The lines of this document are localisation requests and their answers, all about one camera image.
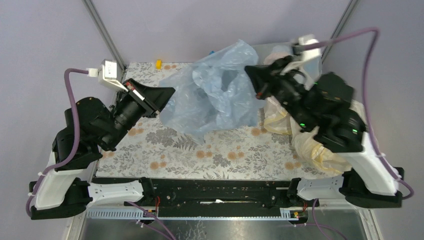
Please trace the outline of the light blue plastic trash bag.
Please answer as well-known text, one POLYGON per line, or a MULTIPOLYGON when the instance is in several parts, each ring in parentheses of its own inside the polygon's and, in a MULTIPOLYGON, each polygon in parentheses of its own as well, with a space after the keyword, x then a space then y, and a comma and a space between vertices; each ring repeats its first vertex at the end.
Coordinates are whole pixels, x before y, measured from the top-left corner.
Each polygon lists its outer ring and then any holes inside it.
POLYGON ((160 87, 175 89, 159 115, 161 123, 198 144, 212 131, 255 127, 265 101, 256 98, 245 66, 258 60, 257 52, 238 40, 161 80, 160 87))

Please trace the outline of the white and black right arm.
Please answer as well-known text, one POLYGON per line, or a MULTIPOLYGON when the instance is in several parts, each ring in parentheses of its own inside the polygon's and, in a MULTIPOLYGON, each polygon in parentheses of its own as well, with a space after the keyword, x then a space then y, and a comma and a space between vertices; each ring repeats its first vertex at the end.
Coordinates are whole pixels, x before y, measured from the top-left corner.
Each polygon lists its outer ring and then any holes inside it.
POLYGON ((276 98, 301 132, 317 130, 314 140, 344 158, 351 170, 322 179, 293 178, 287 201, 293 206, 303 202, 313 206, 317 199, 344 199, 367 209, 400 208, 399 184, 374 153, 371 128, 351 109, 354 89, 333 72, 320 75, 306 89, 295 80, 296 70, 284 72, 291 61, 286 56, 270 65, 245 66, 256 97, 276 98))

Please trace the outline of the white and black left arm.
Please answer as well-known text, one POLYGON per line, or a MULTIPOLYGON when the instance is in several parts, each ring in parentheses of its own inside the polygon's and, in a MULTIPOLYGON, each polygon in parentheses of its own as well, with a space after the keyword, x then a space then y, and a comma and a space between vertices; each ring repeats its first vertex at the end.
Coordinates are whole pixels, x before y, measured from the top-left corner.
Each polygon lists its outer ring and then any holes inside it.
POLYGON ((32 220, 76 216, 101 204, 137 202, 148 206, 155 192, 142 180, 125 183, 90 183, 80 179, 88 166, 114 152, 141 118, 155 118, 175 93, 173 87, 150 87, 128 79, 118 102, 107 107, 95 97, 85 97, 65 111, 66 127, 52 143, 47 171, 29 185, 35 203, 32 220))

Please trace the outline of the clear bag with stuffed items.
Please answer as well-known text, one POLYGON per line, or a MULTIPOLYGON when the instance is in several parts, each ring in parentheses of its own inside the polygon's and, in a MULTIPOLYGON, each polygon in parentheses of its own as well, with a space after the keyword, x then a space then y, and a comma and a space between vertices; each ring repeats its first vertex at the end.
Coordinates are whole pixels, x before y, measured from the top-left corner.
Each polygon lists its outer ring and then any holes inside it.
MULTIPOLYGON (((305 46, 300 47, 301 50, 306 50, 305 46)), ((288 57, 288 63, 293 60, 293 57, 291 56, 293 54, 292 52, 292 43, 289 44, 275 44, 272 46, 272 49, 268 51, 268 53, 259 61, 262 65, 271 65, 276 60, 283 59, 285 57, 288 57)))

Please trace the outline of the small yellow block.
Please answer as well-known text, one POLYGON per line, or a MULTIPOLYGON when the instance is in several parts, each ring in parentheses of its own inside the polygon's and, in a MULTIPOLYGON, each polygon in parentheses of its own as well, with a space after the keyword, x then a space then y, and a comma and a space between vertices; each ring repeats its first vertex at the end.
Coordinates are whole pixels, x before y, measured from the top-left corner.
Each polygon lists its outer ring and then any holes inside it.
POLYGON ((162 69, 162 60, 161 60, 161 59, 158 59, 158 60, 156 61, 156 63, 155 63, 155 68, 156 68, 157 70, 161 70, 161 69, 162 69))

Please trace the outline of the floral patterned table cloth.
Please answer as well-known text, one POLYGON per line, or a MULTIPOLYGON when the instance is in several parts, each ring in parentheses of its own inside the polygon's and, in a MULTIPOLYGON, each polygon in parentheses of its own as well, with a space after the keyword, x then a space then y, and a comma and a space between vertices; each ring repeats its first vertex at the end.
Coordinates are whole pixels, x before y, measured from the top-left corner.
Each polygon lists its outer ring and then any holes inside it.
POLYGON ((213 131, 205 143, 164 127, 158 118, 141 118, 115 151, 97 162, 97 178, 169 178, 220 180, 321 179, 328 173, 299 158, 292 137, 258 124, 213 131))

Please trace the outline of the yellowish crumpled plastic bag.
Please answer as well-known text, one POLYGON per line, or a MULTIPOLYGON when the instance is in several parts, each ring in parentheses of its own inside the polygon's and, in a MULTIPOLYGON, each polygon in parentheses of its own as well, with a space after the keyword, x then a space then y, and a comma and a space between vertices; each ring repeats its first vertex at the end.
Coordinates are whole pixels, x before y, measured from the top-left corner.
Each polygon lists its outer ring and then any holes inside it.
POLYGON ((339 175, 351 170, 352 166, 337 153, 331 152, 313 137, 318 128, 311 132, 300 132, 301 127, 291 115, 280 106, 274 97, 266 99, 264 107, 264 128, 275 134, 291 135, 291 145, 301 160, 313 164, 318 170, 327 174, 339 175))

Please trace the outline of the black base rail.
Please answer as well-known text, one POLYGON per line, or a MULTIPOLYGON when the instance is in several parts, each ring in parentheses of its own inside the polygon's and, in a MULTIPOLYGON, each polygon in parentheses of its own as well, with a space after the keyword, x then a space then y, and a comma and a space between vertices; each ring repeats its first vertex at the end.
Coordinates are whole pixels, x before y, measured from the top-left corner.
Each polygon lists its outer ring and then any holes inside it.
POLYGON ((144 196, 135 204, 172 214, 212 216, 276 216, 278 209, 312 207, 295 194, 290 181, 216 179, 139 179, 144 196))

